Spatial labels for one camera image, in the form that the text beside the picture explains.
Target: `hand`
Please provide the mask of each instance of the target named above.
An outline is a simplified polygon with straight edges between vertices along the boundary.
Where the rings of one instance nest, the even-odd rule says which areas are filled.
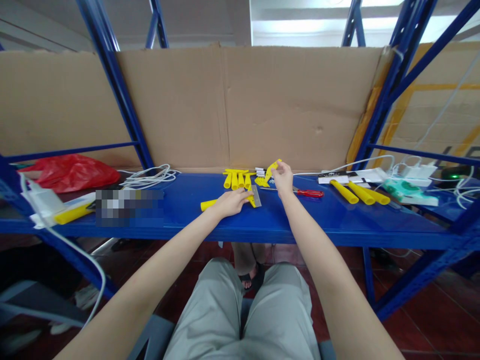
[[[227,191],[210,209],[215,211],[221,219],[238,214],[242,206],[249,202],[247,197],[253,194],[251,191],[245,191],[243,187],[235,191]]]
[[[292,173],[290,166],[286,163],[282,161],[278,161],[277,163],[278,168],[271,169],[271,173],[275,180],[278,196],[282,198],[282,196],[286,194],[293,194],[294,174]]]

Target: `white ceiling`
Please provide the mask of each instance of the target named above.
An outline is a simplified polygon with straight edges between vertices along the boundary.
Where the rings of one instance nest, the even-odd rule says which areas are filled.
[[[39,14],[39,22],[52,21],[58,29],[65,28],[85,40],[90,38],[75,0],[1,1],[20,3]],[[120,48],[144,47],[151,18],[149,1],[103,2]],[[435,41],[467,2],[438,0],[422,42]],[[367,46],[382,47],[389,42],[402,3],[402,0],[363,0],[361,12]],[[207,46],[214,42],[223,46],[322,47],[340,46],[350,0],[160,0],[160,4],[167,38],[173,48]],[[32,32],[28,28],[31,25],[32,21],[26,23],[25,30]],[[480,40],[480,13],[466,29],[470,29],[470,40]],[[67,49],[78,48],[62,45]]]

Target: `red plastic bag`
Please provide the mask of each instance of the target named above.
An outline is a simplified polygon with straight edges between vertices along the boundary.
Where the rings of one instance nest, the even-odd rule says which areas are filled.
[[[120,174],[114,168],[79,154],[46,157],[20,171],[41,171],[36,183],[57,194],[97,188],[120,179]]]

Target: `blue metal shelf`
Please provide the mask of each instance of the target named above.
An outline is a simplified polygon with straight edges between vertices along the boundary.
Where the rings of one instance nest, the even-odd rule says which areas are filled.
[[[33,160],[44,156],[134,146],[142,166],[144,168],[153,166],[141,126],[116,59],[115,52],[119,51],[120,48],[105,9],[100,0],[77,0],[77,3],[117,100],[131,142],[11,156],[9,158],[0,156],[0,192],[12,205],[10,209],[0,209],[0,227],[4,233],[36,234],[44,242],[55,247],[91,282],[99,286],[100,277],[90,263],[49,232],[33,229],[32,223],[28,219],[28,216],[32,214],[32,209],[20,195],[19,176],[15,169],[9,165],[13,161]],[[366,45],[360,4],[359,0],[352,1],[342,41],[344,46],[351,44],[354,32],[356,32],[358,45]],[[390,40],[390,45],[396,48],[397,55],[390,66],[358,151],[357,160],[368,158],[372,150],[377,148],[406,154],[418,154],[423,157],[454,161],[472,166],[480,165],[477,159],[457,158],[376,145],[393,101],[480,8],[480,1],[471,0],[425,56],[420,59],[410,73],[407,73],[435,4],[436,0],[405,0],[403,2],[397,25]],[[152,20],[145,47],[153,47],[157,33],[161,47],[167,48],[169,44],[159,1],[150,0],[150,5]],[[356,166],[355,169],[361,169],[365,164]],[[164,188],[164,219],[162,224],[151,222],[149,226],[143,227],[97,227],[95,216],[88,215],[66,225],[57,225],[55,229],[66,237],[71,237],[71,241],[75,241],[73,237],[78,236],[170,239],[200,214],[200,202],[216,199],[222,194],[224,191],[223,182],[224,177],[219,174],[179,175],[174,182]],[[450,228],[444,229],[397,204],[387,206],[379,204],[367,206],[361,203],[348,204],[327,185],[318,185],[314,177],[296,177],[294,182],[299,188],[319,188],[325,191],[325,196],[322,199],[300,197],[300,201],[336,245],[362,247],[367,298],[381,320],[386,319],[401,307],[445,268],[468,255],[471,251],[480,250],[480,199],[476,200],[467,210],[460,210],[456,204],[450,202],[448,194],[438,194],[440,196],[440,207],[435,209],[425,207],[425,210],[435,214],[440,219],[451,222]],[[260,197],[262,207],[251,208],[246,205],[239,215],[222,220],[219,226],[207,237],[207,240],[276,244],[295,243],[278,194],[273,191],[260,190]],[[421,257],[380,301],[375,302],[369,248],[421,248],[430,251]],[[106,295],[111,297],[114,292],[115,287],[109,283]]]

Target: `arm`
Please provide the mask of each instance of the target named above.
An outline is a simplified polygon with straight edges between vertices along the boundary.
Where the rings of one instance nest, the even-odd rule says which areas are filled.
[[[121,287],[56,359],[126,359],[159,301],[221,219],[238,214],[251,191],[224,193]]]
[[[273,170],[278,195],[315,283],[338,359],[403,359],[335,245],[292,192],[290,167]]]

